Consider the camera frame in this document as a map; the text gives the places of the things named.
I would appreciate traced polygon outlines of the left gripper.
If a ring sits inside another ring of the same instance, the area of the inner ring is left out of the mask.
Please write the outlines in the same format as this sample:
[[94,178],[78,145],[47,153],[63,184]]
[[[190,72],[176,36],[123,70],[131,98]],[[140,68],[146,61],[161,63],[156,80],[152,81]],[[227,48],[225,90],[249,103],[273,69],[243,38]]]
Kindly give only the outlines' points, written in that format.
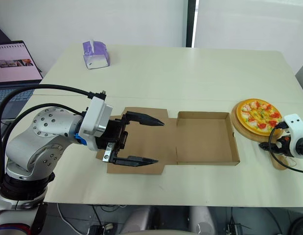
[[122,115],[121,119],[115,118],[114,120],[109,120],[105,132],[100,137],[95,138],[97,148],[99,150],[104,150],[102,160],[115,165],[132,167],[157,163],[158,160],[149,158],[137,156],[119,158],[117,156],[118,152],[125,147],[125,142],[128,135],[128,133],[125,131],[125,127],[131,121],[135,121],[141,125],[147,126],[164,126],[164,123],[159,119],[151,117],[147,114],[131,111],[127,111],[124,115]]

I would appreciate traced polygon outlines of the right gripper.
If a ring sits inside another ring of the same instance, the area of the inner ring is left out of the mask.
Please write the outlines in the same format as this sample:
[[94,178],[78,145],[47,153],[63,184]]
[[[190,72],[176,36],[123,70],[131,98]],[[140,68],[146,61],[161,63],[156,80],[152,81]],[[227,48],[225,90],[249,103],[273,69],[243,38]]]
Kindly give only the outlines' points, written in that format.
[[271,149],[272,151],[277,150],[278,154],[291,155],[290,141],[291,141],[290,136],[282,136],[281,138],[279,138],[277,140],[277,144],[270,143],[270,142],[261,142],[259,144],[259,147],[265,151],[269,151]]

